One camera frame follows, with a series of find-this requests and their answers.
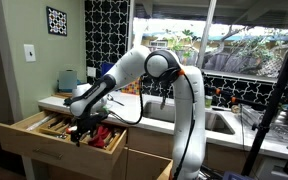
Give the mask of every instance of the framed picture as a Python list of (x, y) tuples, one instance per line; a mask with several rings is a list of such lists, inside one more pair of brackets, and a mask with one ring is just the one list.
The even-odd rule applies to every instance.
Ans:
[(46, 7), (49, 34), (67, 36), (67, 14), (57, 9)]

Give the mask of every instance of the white countertop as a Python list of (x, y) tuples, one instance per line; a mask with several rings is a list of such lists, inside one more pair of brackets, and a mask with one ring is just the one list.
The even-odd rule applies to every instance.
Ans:
[[(108, 101), (107, 107), (117, 113), (124, 120), (129, 122), (136, 122), (139, 119), (141, 106), (140, 106), (140, 98), (139, 96), (120, 93), (120, 92), (111, 92), (110, 93), (114, 100), (123, 103), (125, 106), (121, 106), (115, 102)], [(143, 95), (143, 105), (148, 100), (156, 100), (161, 102), (162, 98), (157, 96)], [(166, 99), (166, 103), (173, 104), (174, 101), (172, 99)], [(64, 112), (69, 112), (68, 107), (63, 106), (63, 99), (58, 97), (48, 97), (38, 101), (38, 105), (45, 108), (52, 108), (61, 110)], [(236, 118), (236, 115), (230, 111), (217, 111), (217, 113), (221, 114), (231, 129), (235, 132), (233, 135), (223, 134), (213, 131), (206, 130), (207, 142), (232, 147), (236, 149), (243, 149), (243, 133), (242, 133), (242, 125), (241, 121)], [(122, 123), (119, 120), (115, 119), (113, 116), (108, 118), (108, 121), (112, 121), (115, 123)], [(143, 117), (141, 122), (136, 127), (144, 128), (148, 130), (158, 131), (167, 134), (173, 134), (174, 124), (168, 123), (164, 121), (158, 121), (154, 119), (149, 119)], [(253, 144), (254, 136), (256, 131), (252, 131), (250, 127), (244, 125), (244, 149), (250, 150)], [(286, 147), (288, 143), (278, 142), (277, 139), (266, 138), (263, 141), (261, 146), (260, 154), (278, 157), (282, 159), (288, 158), (288, 150)]]

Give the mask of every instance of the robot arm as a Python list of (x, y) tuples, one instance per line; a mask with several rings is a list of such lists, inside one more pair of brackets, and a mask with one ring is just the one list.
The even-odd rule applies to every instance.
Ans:
[(64, 104), (78, 121), (91, 121), (90, 111), (95, 103), (144, 73), (157, 81), (173, 83), (176, 117), (172, 175), (181, 180), (198, 177), (206, 143), (203, 78), (198, 68), (182, 66), (173, 52), (150, 53), (145, 46), (135, 47), (84, 94), (68, 98)]

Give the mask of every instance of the sink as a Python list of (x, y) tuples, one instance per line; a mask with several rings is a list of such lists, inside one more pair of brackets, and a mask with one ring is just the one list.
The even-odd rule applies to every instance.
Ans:
[[(174, 123), (175, 107), (172, 104), (165, 104), (161, 109), (161, 102), (147, 101), (143, 109), (143, 117)], [(224, 117), (215, 111), (205, 112), (205, 129), (223, 134), (235, 134), (227, 124)]]

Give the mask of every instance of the black stand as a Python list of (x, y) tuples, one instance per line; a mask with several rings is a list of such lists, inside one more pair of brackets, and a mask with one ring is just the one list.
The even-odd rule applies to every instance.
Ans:
[(270, 102), (266, 108), (265, 114), (263, 116), (262, 122), (258, 126), (254, 126), (258, 129), (255, 139), (253, 141), (252, 148), (244, 164), (242, 175), (248, 176), (253, 168), (254, 162), (261, 148), (263, 140), (266, 133), (269, 131), (271, 121), (276, 114), (278, 104), (281, 100), (281, 96), (288, 82), (288, 55), (281, 68), (279, 78), (277, 80), (276, 86), (270, 98)]

